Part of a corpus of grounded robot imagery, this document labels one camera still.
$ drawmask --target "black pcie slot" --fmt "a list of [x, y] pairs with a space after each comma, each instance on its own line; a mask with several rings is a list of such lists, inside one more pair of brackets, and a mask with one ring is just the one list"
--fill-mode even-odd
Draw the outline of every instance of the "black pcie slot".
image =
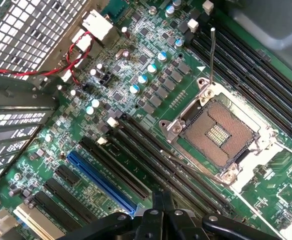
[[153, 147], [148, 144], [146, 141], [142, 140], [135, 131], [131, 130], [129, 127], [125, 126], [125, 124], [120, 120], [121, 123], [121, 131], [123, 131], [127, 136], [134, 139], [134, 141], [141, 147], [143, 147], [144, 152], [148, 153], [154, 159], [156, 159], [162, 166], [164, 166], [167, 171], [170, 171], [170, 174], [174, 175], [176, 179], [183, 183], [188, 189], [190, 189], [195, 195], [197, 195], [198, 199], [205, 203], [208, 207], [215, 211], [220, 211], [220, 207], [212, 202], [205, 194], [203, 194], [197, 187], [193, 185], [193, 183], [189, 183], [184, 176], [182, 176], [176, 169], [176, 167], [170, 165], [170, 163], [165, 159], [163, 155], [160, 154], [159, 151], [152, 149]]
[[213, 25], [217, 27], [217, 33], [221, 32], [229, 41], [233, 42], [241, 51], [243, 51], [249, 58], [254, 60], [263, 68], [273, 79], [281, 84], [288, 92], [292, 93], [292, 82], [287, 79], [281, 72], [279, 72], [273, 65], [259, 56], [259, 54], [249, 46], [245, 41], [241, 40], [231, 29], [227, 26], [221, 25], [214, 20]]
[[143, 200], [149, 196], [149, 191], [135, 179], [127, 169], [117, 162], [111, 155], [100, 149], [92, 140], [84, 136], [80, 142], [86, 151], [88, 151], [95, 159], [108, 168], [116, 178], [122, 180], [136, 195]]
[[[167, 153], [169, 153], [172, 156], [174, 156], [174, 154], [167, 147], [165, 147], [159, 140], [157, 140], [154, 136], [152, 136], [146, 129], [144, 129], [142, 126], [140, 126], [140, 124], [133, 117], [129, 116], [128, 114], [123, 114], [122, 115], [122, 119], [124, 121], [127, 121], [132, 126], [134, 126], [143, 136], [145, 136], [147, 138], [147, 140], [150, 143], [152, 143], [153, 145], [157, 146], [157, 150], [158, 151], [164, 150]], [[196, 180], [198, 184], [203, 186], [210, 194], [212, 194], [222, 206], [225, 206], [226, 208], [229, 208], [228, 207], [229, 203], [222, 196], [220, 196], [217, 192], [215, 192], [211, 188], [211, 186], [209, 186], [204, 180], [202, 180], [198, 175], [196, 175], [194, 172], [192, 172], [191, 170], [187, 169], [186, 167], [184, 167], [182, 165], [180, 165], [180, 167], [185, 171], [185, 173], [187, 173], [194, 180]]]
[[[211, 45], [210, 38], [208, 37], [208, 31], [204, 30], [206, 36], [201, 37], [200, 41], [205, 42], [208, 44], [209, 48]], [[283, 112], [286, 112], [291, 118], [292, 118], [292, 96], [289, 94], [285, 94], [285, 88], [282, 88], [279, 86], [276, 82], [273, 81], [273, 79], [269, 78], [267, 74], [262, 71], [256, 63], [251, 62], [247, 56], [246, 53], [244, 53], [241, 50], [238, 50], [235, 48], [234, 45], [232, 45], [229, 41], [225, 40], [223, 35], [217, 31], [216, 32], [217, 42], [216, 42], [216, 53], [219, 52], [224, 55], [230, 55], [232, 58], [234, 58], [237, 61], [236, 66], [238, 67], [238, 64], [244, 66], [244, 68], [247, 70], [245, 73], [246, 76], [252, 76], [249, 78], [249, 81], [251, 84], [255, 84], [256, 87], [260, 89], [260, 91], [263, 91], [266, 95], [269, 97], [271, 95], [277, 96], [279, 99], [281, 99], [286, 105], [284, 105], [282, 102], [278, 101], [276, 97], [270, 98], [269, 102], [271, 101], [276, 105], [276, 107], [280, 107]], [[262, 84], [264, 84], [265, 87], [260, 86], [261, 83], [257, 82], [254, 78], [259, 80]]]
[[[206, 53], [206, 49], [199, 45], [199, 43], [195, 43], [194, 41], [189, 46], [195, 54], [197, 54], [207, 65], [210, 64], [209, 54]], [[292, 134], [292, 127], [288, 124], [288, 122], [283, 121], [278, 114], [273, 111], [269, 111], [264, 103], [264, 100], [259, 99], [258, 96], [250, 90], [250, 88], [240, 84], [240, 80], [237, 76], [230, 72], [228, 68], [223, 66], [220, 62], [215, 60], [214, 70], [217, 72], [224, 80], [229, 82], [236, 90], [242, 93], [252, 104], [254, 104], [265, 116], [270, 118], [278, 127], [284, 130], [287, 133]]]
[[[201, 38], [198, 42], [194, 41], [195, 43], [201, 44], [203, 47], [206, 49], [206, 54], [209, 54], [209, 48], [210, 48], [210, 43], [207, 38]], [[263, 99], [273, 105], [277, 110], [280, 111], [280, 113], [288, 119], [292, 123], [292, 112], [290, 111], [289, 108], [286, 108], [283, 103], [281, 103], [278, 99], [275, 97], [272, 97], [270, 92], [265, 89], [264, 87], [261, 87], [254, 79], [254, 77], [249, 73], [245, 72], [241, 67], [238, 66], [238, 64], [245, 65], [244, 62], [241, 62], [239, 59], [239, 62], [233, 62], [230, 57], [228, 57], [222, 49], [220, 49], [218, 46], [216, 47], [215, 50], [215, 57], [222, 61], [223, 63], [227, 63], [227, 67], [231, 69], [231, 71], [241, 80], [245, 81], [247, 83], [250, 83], [249, 87], [252, 88], [255, 92], [257, 92]]]
[[59, 165], [55, 173], [57, 176], [61, 177], [66, 183], [68, 183], [70, 186], [75, 186], [81, 179], [73, 173], [67, 166], [65, 165]]
[[126, 148], [128, 148], [129, 150], [131, 150], [131, 152], [137, 156], [138, 158], [142, 159], [145, 163], [147, 163], [147, 166], [156, 174], [157, 177], [163, 179], [166, 184], [173, 189], [178, 195], [180, 195], [184, 200], [188, 200], [193, 206], [195, 206], [197, 209], [199, 209], [199, 213], [201, 213], [201, 215], [205, 215], [208, 214], [208, 211], [203, 208], [200, 204], [198, 204], [198, 200], [194, 199], [194, 197], [192, 195], [189, 196], [189, 193], [186, 192], [184, 189], [182, 188], [177, 188], [175, 187], [175, 183], [171, 180], [171, 176], [169, 174], [167, 174], [164, 170], [160, 169], [152, 160], [149, 159], [149, 156], [143, 152], [142, 150], [140, 150], [138, 147], [135, 146], [135, 144], [131, 143], [129, 140], [127, 140], [126, 136], [122, 135], [122, 133], [119, 132], [114, 132], [114, 136], [117, 140], [120, 141], [121, 144], [123, 144]]
[[60, 223], [67, 231], [72, 232], [76, 229], [81, 228], [81, 225], [78, 222], [76, 222], [67, 212], [65, 212], [43, 191], [37, 192], [33, 200], [53, 219]]
[[54, 178], [48, 179], [44, 187], [53, 195], [58, 197], [69, 209], [75, 212], [85, 223], [89, 224], [95, 220], [95, 217], [81, 202], [71, 195], [62, 185]]

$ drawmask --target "white capacitor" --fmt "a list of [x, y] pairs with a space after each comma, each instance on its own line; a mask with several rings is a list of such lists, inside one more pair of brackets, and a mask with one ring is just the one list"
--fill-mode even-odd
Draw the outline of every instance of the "white capacitor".
[[150, 64], [147, 66], [147, 71], [150, 73], [150, 74], [155, 74], [157, 72], [157, 67], [155, 64]]
[[131, 85], [130, 88], [129, 88], [129, 91], [130, 91], [132, 94], [138, 94], [138, 93], [140, 92], [140, 87], [137, 86], [136, 84]]
[[98, 108], [100, 105], [101, 105], [101, 102], [100, 102], [98, 99], [93, 99], [93, 100], [91, 101], [91, 106], [92, 106], [93, 108]]
[[174, 6], [175, 10], [178, 10], [182, 6], [182, 0], [172, 0], [172, 5]]
[[161, 51], [160, 53], [158, 53], [157, 59], [158, 59], [158, 61], [160, 61], [162, 63], [163, 62], [166, 62], [167, 61], [167, 54], [166, 54], [166, 52]]
[[86, 107], [86, 113], [92, 115], [94, 113], [94, 108], [92, 106]]
[[166, 7], [165, 16], [166, 18], [172, 18], [174, 16], [175, 8], [173, 5]]
[[46, 142], [49, 143], [49, 142], [51, 142], [52, 140], [53, 140], [52, 135], [50, 135], [50, 134], [46, 134], [46, 135], [45, 135], [45, 141], [46, 141]]
[[140, 84], [147, 84], [147, 81], [148, 81], [148, 79], [147, 79], [147, 76], [146, 75], [140, 75], [138, 77], [138, 82]]

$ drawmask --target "pcie slot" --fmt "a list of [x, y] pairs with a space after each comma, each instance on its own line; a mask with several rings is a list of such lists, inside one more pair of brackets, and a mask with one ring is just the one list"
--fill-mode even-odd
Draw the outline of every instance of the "pcie slot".
[[13, 213], [43, 240], [55, 240], [65, 235], [37, 208], [30, 209], [22, 203]]
[[[208, 37], [208, 31], [204, 30], [204, 32], [205, 37], [201, 37], [200, 40], [206, 42], [206, 44], [210, 46], [211, 42]], [[261, 91], [264, 91], [264, 93], [268, 95], [277, 96], [277, 98], [283, 101], [285, 105], [281, 102], [279, 102], [279, 104], [277, 105], [281, 108], [282, 111], [286, 111], [288, 114], [290, 114], [292, 118], [292, 95], [290, 95], [288, 90], [285, 89], [285, 86], [278, 85], [273, 79], [267, 76], [267, 74], [257, 66], [257, 63], [253, 63], [247, 58], [247, 51], [243, 52], [242, 50], [235, 48], [234, 45], [225, 40], [222, 33], [217, 31], [216, 37], [218, 39], [216, 43], [216, 50], [221, 50], [222, 52], [224, 52], [224, 54], [229, 55], [231, 58], [235, 59], [238, 64], [244, 66], [247, 70], [247, 74], [253, 76], [251, 79], [249, 79], [251, 83], [264, 85], [264, 87], [258, 86]], [[274, 97], [271, 100], [274, 102], [274, 104], [278, 102]]]
[[148, 189], [135, 176], [88, 137], [84, 136], [79, 145], [107, 167], [117, 179], [123, 181], [140, 198], [144, 200], [150, 195]]
[[126, 195], [119, 191], [113, 184], [111, 184], [98, 170], [85, 160], [76, 151], [71, 151], [67, 159], [76, 166], [82, 173], [84, 173], [93, 183], [95, 183], [103, 192], [105, 192], [112, 200], [117, 202], [129, 214], [133, 214], [137, 208]]
[[144, 149], [145, 153], [148, 153], [149, 156], [152, 156], [154, 159], [157, 160], [167, 171], [170, 172], [171, 175], [175, 176], [175, 178], [181, 182], [184, 186], [186, 186], [194, 195], [197, 196], [200, 202], [205, 203], [208, 207], [210, 207], [214, 211], [220, 211], [220, 207], [215, 204], [213, 201], [211, 201], [197, 186], [195, 186], [192, 182], [189, 182], [186, 180], [184, 176], [182, 176], [179, 171], [176, 169], [175, 166], [172, 166], [169, 161], [165, 159], [163, 155], [154, 147], [145, 141], [145, 139], [141, 139], [140, 136], [136, 134], [135, 131], [127, 127], [121, 120], [120, 126], [121, 131], [123, 131], [127, 136], [129, 136], [131, 139], [133, 139], [139, 146], [141, 146]]
[[139, 159], [142, 159], [145, 163], [147, 163], [147, 167], [151, 169], [155, 173], [155, 175], [161, 178], [169, 188], [173, 189], [183, 200], [188, 200], [193, 206], [195, 206], [199, 211], [200, 215], [203, 216], [208, 213], [208, 211], [199, 204], [199, 201], [192, 196], [189, 196], [189, 192], [184, 190], [182, 187], [177, 188], [176, 183], [173, 181], [173, 177], [170, 176], [167, 172], [162, 170], [156, 163], [149, 159], [149, 156], [142, 150], [140, 150], [134, 143], [127, 140], [127, 136], [122, 135], [120, 132], [114, 133], [115, 138], [120, 141], [126, 148], [128, 148], [135, 156]]
[[[198, 43], [201, 44], [203, 47], [205, 47], [206, 53], [209, 54], [209, 52], [207, 50], [210, 48], [209, 40], [206, 38], [205, 39], [201, 38]], [[241, 81], [244, 82], [246, 80], [247, 83], [250, 83], [249, 84], [250, 88], [252, 88], [254, 91], [256, 91], [260, 96], [262, 96], [266, 102], [268, 102], [271, 105], [273, 105], [274, 107], [276, 107], [276, 109], [279, 110], [280, 113], [286, 119], [288, 119], [288, 120], [290, 120], [290, 122], [292, 122], [291, 110], [288, 109], [287, 107], [285, 107], [285, 105], [282, 102], [280, 102], [278, 99], [276, 99], [274, 96], [272, 96], [273, 93], [271, 93], [271, 91], [269, 89], [266, 89], [266, 88], [262, 87], [259, 83], [257, 83], [256, 80], [254, 79], [254, 77], [256, 77], [256, 76], [251, 75], [248, 71], [245, 72], [241, 67], [239, 67], [239, 64], [244, 65], [247, 68], [249, 68], [249, 66], [245, 65], [244, 62], [241, 62], [240, 59], [238, 62], [232, 61], [232, 59], [229, 56], [227, 56], [226, 53], [223, 52], [223, 50], [221, 48], [219, 48], [218, 46], [216, 47], [215, 54], [216, 54], [217, 59], [219, 59], [223, 63], [227, 63], [227, 67], [229, 67], [231, 69], [231, 71], [234, 72], [236, 74], [236, 76]]]
[[37, 192], [33, 200], [53, 219], [60, 223], [60, 225], [62, 225], [67, 231], [72, 232], [81, 227], [77, 221], [75, 221], [43, 191]]
[[[151, 135], [146, 129], [144, 129], [140, 124], [131, 116], [128, 114], [124, 113], [122, 115], [122, 119], [126, 122], [128, 122], [130, 125], [132, 125], [134, 128], [136, 128], [137, 131], [139, 131], [144, 137], [147, 138], [147, 140], [152, 143], [153, 145], [156, 146], [157, 150], [164, 150], [165, 152], [171, 154], [174, 156], [174, 154], [166, 147], [164, 146], [159, 140], [157, 140], [153, 135]], [[212, 194], [216, 200], [225, 208], [227, 208], [229, 211], [231, 211], [230, 207], [228, 206], [229, 203], [222, 197], [220, 196], [217, 192], [215, 192], [211, 186], [209, 186], [204, 180], [202, 180], [198, 175], [196, 175], [194, 172], [191, 170], [188, 170], [186, 167], [180, 165], [180, 168], [184, 170], [185, 173], [190, 175], [198, 184], [200, 184], [202, 187], [205, 188], [210, 194]]]
[[61, 177], [70, 186], [75, 186], [81, 179], [73, 173], [67, 166], [59, 165], [55, 170], [57, 176]]
[[[189, 48], [197, 54], [207, 65], [210, 64], [209, 54], [207, 54], [207, 50], [201, 46], [199, 43], [193, 41], [192, 45]], [[246, 84], [240, 84], [240, 80], [238, 77], [231, 72], [232, 69], [227, 68], [222, 64], [219, 59], [216, 57], [214, 70], [227, 82], [229, 82], [236, 90], [242, 93], [252, 104], [254, 104], [265, 116], [271, 119], [278, 127], [284, 130], [287, 133], [292, 134], [292, 126], [283, 121], [276, 112], [268, 110], [265, 106], [265, 101], [260, 98], [254, 91], [250, 89], [250, 87]]]
[[95, 217], [81, 202], [71, 195], [66, 188], [60, 185], [54, 178], [48, 179], [44, 183], [44, 187], [53, 195], [57, 196], [69, 209], [75, 212], [81, 219], [89, 224], [95, 220]]
[[217, 27], [217, 32], [221, 32], [228, 41], [233, 42], [233, 44], [243, 51], [250, 59], [254, 60], [255, 63], [268, 73], [276, 82], [278, 82], [281, 88], [286, 89], [288, 92], [292, 93], [292, 82], [287, 79], [281, 72], [279, 72], [273, 65], [269, 62], [264, 61], [261, 56], [246, 42], [242, 41], [231, 29], [226, 26], [219, 24], [217, 21], [213, 21], [213, 25]]

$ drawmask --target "green circuit board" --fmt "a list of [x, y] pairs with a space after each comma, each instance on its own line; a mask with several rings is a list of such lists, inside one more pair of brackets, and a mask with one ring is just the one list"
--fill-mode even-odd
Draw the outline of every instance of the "green circuit board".
[[[184, 5], [190, 6], [192, 9], [201, 10], [201, 3], [189, 0]], [[88, 152], [82, 149], [78, 142], [83, 136], [103, 136], [99, 126], [105, 123], [108, 119], [110, 111], [115, 112], [120, 110], [123, 113], [128, 113], [140, 122], [149, 133], [155, 136], [167, 148], [178, 153], [166, 142], [160, 128], [159, 121], [161, 119], [173, 120], [176, 115], [191, 101], [191, 99], [199, 92], [196, 80], [200, 77], [209, 77], [209, 67], [206, 66], [203, 70], [198, 67], [204, 67], [205, 64], [198, 59], [192, 52], [186, 48], [175, 49], [174, 46], [163, 37], [163, 34], [173, 37], [174, 39], [182, 38], [182, 34], [171, 26], [174, 21], [178, 25], [188, 17], [188, 12], [183, 9], [176, 12], [173, 18], [165, 17], [166, 5], [162, 1], [139, 1], [132, 2], [129, 5], [123, 4], [125, 14], [116, 23], [116, 27], [120, 32], [122, 27], [128, 27], [131, 32], [130, 39], [121, 36], [120, 39], [111, 48], [105, 48], [96, 59], [93, 59], [83, 70], [79, 76], [81, 82], [93, 82], [93, 77], [90, 75], [90, 69], [97, 63], [103, 63], [115, 76], [108, 88], [95, 86], [91, 94], [85, 93], [81, 97], [72, 97], [68, 92], [59, 93], [60, 107], [45, 125], [45, 127], [37, 135], [33, 143], [26, 149], [19, 160], [9, 170], [7, 175], [0, 181], [0, 209], [2, 207], [9, 209], [12, 212], [16, 206], [22, 203], [19, 197], [9, 197], [8, 192], [11, 184], [29, 188], [33, 193], [43, 190], [43, 184], [46, 180], [54, 175], [54, 170], [61, 164], [67, 165], [70, 169], [76, 172], [81, 180], [75, 187], [65, 185], [66, 189], [82, 202], [91, 212], [98, 218], [102, 218], [110, 213], [123, 211], [121, 207], [104, 192], [100, 191], [85, 175], [80, 173], [67, 160], [60, 159], [59, 155], [66, 155], [72, 151], [78, 151], [82, 156], [88, 159], [101, 174], [120, 188], [135, 204], [140, 208], [151, 208], [151, 195], [142, 200], [135, 195], [123, 182], [118, 181], [115, 176], [110, 174], [108, 170], [97, 160], [93, 159]], [[156, 15], [149, 14], [149, 7], [155, 6], [158, 10]], [[271, 58], [271, 63], [287, 76], [292, 81], [292, 71], [290, 71], [283, 63], [274, 57], [269, 51], [263, 48], [253, 37], [244, 31], [235, 22], [227, 16], [219, 13], [219, 17], [224, 19], [224, 22], [235, 31], [244, 41], [246, 41], [254, 49], [262, 49]], [[123, 58], [116, 59], [115, 55], [120, 49], [129, 49], [131, 59]], [[167, 53], [168, 60], [159, 62], [157, 54], [161, 51]], [[175, 69], [174, 63], [185, 63], [190, 72], [185, 74], [182, 81], [176, 83], [173, 90], [168, 92], [168, 96], [162, 101], [161, 105], [154, 109], [154, 112], [149, 114], [145, 112], [143, 105], [147, 104], [148, 99], [145, 94], [154, 94], [154, 88], [160, 88], [162, 83], [158, 78], [163, 75], [166, 68]], [[156, 75], [147, 73], [147, 66], [155, 64], [157, 66]], [[141, 74], [146, 74], [148, 78], [147, 85], [141, 85], [139, 94], [131, 94], [129, 88], [132, 84], [138, 84], [137, 77]], [[219, 76], [215, 76], [217, 82], [225, 85], [230, 91], [232, 88], [226, 84]], [[98, 99], [102, 106], [99, 107], [93, 115], [86, 113], [86, 108], [91, 105], [93, 99]], [[106, 110], [103, 106], [109, 105], [110, 110]], [[45, 141], [45, 136], [52, 136], [52, 141]], [[284, 133], [278, 135], [280, 141], [292, 149], [292, 139]], [[217, 169], [212, 165], [200, 152], [189, 145], [183, 145], [187, 151], [198, 160], [212, 174], [217, 173]], [[38, 159], [31, 160], [31, 155], [38, 149], [44, 151], [44, 155]], [[116, 159], [133, 173], [142, 183], [144, 183], [151, 191], [160, 189], [157, 179], [149, 172], [137, 167], [134, 161], [128, 160], [120, 153], [114, 153]], [[14, 180], [14, 175], [20, 173], [22, 179]], [[246, 222], [263, 232], [275, 235], [274, 232], [266, 226], [258, 216], [256, 216], [230, 189], [222, 187], [220, 184], [203, 176], [203, 180], [209, 184], [214, 190], [224, 196], [230, 202], [234, 209], [235, 215], [232, 216], [237, 221]], [[242, 197], [252, 205], [258, 212], [277, 230], [286, 228], [292, 223], [292, 218], [289, 220], [285, 217], [284, 210], [292, 215], [292, 154], [286, 150], [278, 153], [268, 165], [260, 167], [256, 170], [255, 177], [248, 183], [243, 192]], [[74, 218], [80, 225], [84, 226], [75, 213], [67, 209], [58, 198], [52, 196], [65, 211]], [[180, 208], [191, 209], [195, 213], [197, 210], [183, 201], [176, 199]], [[51, 220], [59, 226], [64, 232], [63, 226], [58, 222]], [[27, 239], [34, 240], [35, 236], [29, 231], [26, 226], [19, 226], [18, 231]]]

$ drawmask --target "white connector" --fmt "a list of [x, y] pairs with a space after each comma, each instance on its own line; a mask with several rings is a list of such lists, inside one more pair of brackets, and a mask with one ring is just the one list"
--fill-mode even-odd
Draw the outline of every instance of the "white connector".
[[189, 27], [192, 33], [195, 33], [196, 30], [198, 29], [199, 23], [192, 18], [191, 20], [188, 21], [187, 26]]
[[119, 122], [116, 121], [113, 117], [107, 119], [107, 123], [112, 127], [115, 128], [119, 125]]
[[210, 0], [206, 0], [202, 4], [202, 8], [204, 9], [204, 11], [207, 15], [210, 15], [214, 9], [214, 3], [212, 3]]
[[0, 237], [18, 225], [19, 223], [6, 209], [0, 210]]
[[116, 28], [95, 9], [83, 18], [82, 26], [108, 47], [120, 37]]
[[65, 235], [37, 208], [29, 209], [22, 203], [16, 207], [13, 213], [43, 240], [55, 240]]

